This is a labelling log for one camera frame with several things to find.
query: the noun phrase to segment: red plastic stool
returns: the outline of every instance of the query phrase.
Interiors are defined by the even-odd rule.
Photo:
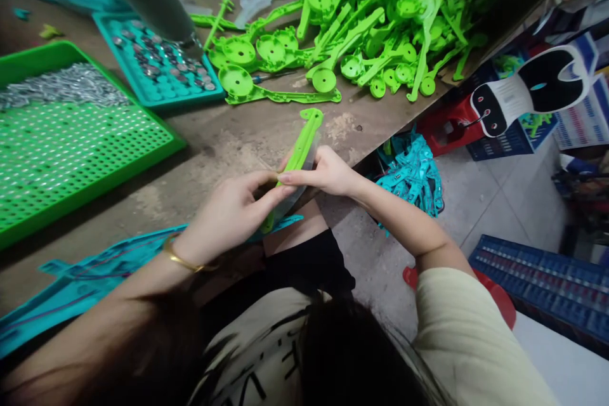
[[[514,303],[509,298],[507,292],[501,287],[499,284],[493,282],[493,280],[486,276],[484,273],[479,272],[478,270],[474,270],[478,280],[482,285],[484,285],[487,290],[490,292],[490,295],[497,303],[497,307],[503,316],[503,320],[506,321],[507,326],[510,330],[514,329],[514,325],[516,324],[516,308],[514,307]],[[404,282],[408,284],[412,290],[417,289],[417,283],[419,282],[419,274],[417,270],[410,268],[407,266],[404,268],[404,272],[402,273],[404,277]]]

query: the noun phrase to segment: person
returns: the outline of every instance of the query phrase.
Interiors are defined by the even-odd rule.
[[[552,393],[427,214],[329,147],[315,169],[222,182],[188,228],[3,380],[19,405],[551,405]],[[275,187],[256,200],[269,181]],[[267,236],[266,269],[200,311],[183,292],[244,243],[297,186],[353,199],[416,259],[410,344],[351,294],[355,280],[315,203]]]

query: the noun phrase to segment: wooden workbench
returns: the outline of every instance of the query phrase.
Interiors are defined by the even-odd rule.
[[[290,0],[276,1],[273,7],[286,1]],[[197,2],[218,10],[219,0]],[[238,12],[238,0],[235,4]],[[31,11],[29,22],[15,17],[13,8]],[[124,79],[90,17],[39,0],[0,0],[0,11],[2,55],[44,44],[38,33],[42,24],[48,23]],[[293,19],[288,17],[283,23]],[[439,80],[437,85],[433,96],[420,96],[416,103],[407,101],[405,88],[395,95],[387,91],[382,100],[376,100],[367,88],[359,89],[339,76],[342,102],[317,105],[325,115],[322,142],[354,166],[446,92]],[[304,70],[267,81],[265,86],[314,91]],[[297,103],[262,100],[236,107],[220,102],[188,112],[161,114],[190,149],[3,252],[0,315],[50,284],[53,278],[36,270],[42,263],[53,258],[80,261],[126,237],[187,222],[218,181],[277,167],[303,125],[298,114],[302,108]]]

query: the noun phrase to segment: green plastic tray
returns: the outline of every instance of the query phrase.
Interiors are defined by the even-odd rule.
[[[0,58],[0,88],[92,63],[132,105],[31,103],[0,111],[0,249],[185,146],[125,85],[69,41]]]

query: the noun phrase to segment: blue plastic basket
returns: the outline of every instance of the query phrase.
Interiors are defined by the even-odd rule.
[[[534,138],[520,124],[514,122],[502,135],[496,138],[482,138],[468,144],[469,154],[476,162],[480,160],[498,159],[510,155],[534,154],[558,125],[558,119],[553,116],[549,124],[543,124],[537,129]]]
[[[156,81],[145,76],[140,68],[140,64],[135,58],[133,43],[127,41],[123,47],[118,47],[112,42],[113,37],[121,37],[121,32],[126,30],[135,35],[139,43],[140,37],[145,35],[142,30],[133,26],[131,21],[139,20],[135,13],[93,13],[93,20],[97,24],[102,36],[112,50],[116,60],[119,62],[122,71],[125,73],[133,91],[138,96],[140,103],[153,110],[184,107],[185,105],[209,103],[216,100],[223,100],[226,96],[224,89],[220,85],[218,76],[209,63],[207,56],[203,57],[203,65],[207,69],[208,75],[215,88],[205,90],[194,84],[195,74],[186,75],[187,84],[179,82],[175,76],[169,73],[172,68],[167,59],[162,62],[149,62],[161,70],[160,76]]]
[[[516,309],[609,359],[609,268],[488,235],[469,263]]]

